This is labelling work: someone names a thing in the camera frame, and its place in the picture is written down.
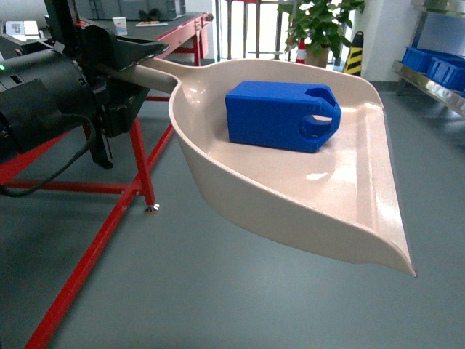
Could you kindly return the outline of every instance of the white cup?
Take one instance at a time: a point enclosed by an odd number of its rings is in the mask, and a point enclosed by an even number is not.
[[[112,19],[116,28],[116,35],[128,35],[126,17],[113,17]]]

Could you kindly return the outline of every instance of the blue 3d printed part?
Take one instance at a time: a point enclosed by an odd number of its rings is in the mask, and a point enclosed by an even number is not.
[[[314,153],[341,122],[341,108],[326,85],[243,81],[225,101],[234,143]]]

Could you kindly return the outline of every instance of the beige dustpan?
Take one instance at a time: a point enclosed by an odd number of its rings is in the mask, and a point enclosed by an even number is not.
[[[274,60],[197,68],[155,58],[108,72],[172,92],[169,115],[198,189],[231,222],[297,249],[416,275],[397,202],[383,106],[367,81]],[[317,153],[231,143],[225,95],[244,80],[326,84],[341,106],[341,126]]]

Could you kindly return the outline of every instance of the blue storage bin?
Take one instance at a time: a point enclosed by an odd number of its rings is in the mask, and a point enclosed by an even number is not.
[[[445,53],[440,51],[433,51],[431,49],[419,49],[416,47],[407,47],[402,64],[408,66],[414,71],[419,73],[426,73],[429,66],[432,64],[432,58],[460,58],[459,56],[452,55],[451,53]]]
[[[225,102],[234,143],[314,153],[341,121],[341,108],[326,85],[243,81]]]
[[[465,59],[433,58],[426,77],[448,89],[462,91],[465,89]]]

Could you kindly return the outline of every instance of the wall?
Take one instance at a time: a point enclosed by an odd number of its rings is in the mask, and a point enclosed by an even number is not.
[[[0,20],[36,20],[45,26],[47,14],[44,0],[0,0]]]
[[[402,59],[413,37],[419,12],[406,0],[368,0],[364,13],[356,15],[356,31],[363,31],[362,76],[370,81],[397,81],[392,69]]]

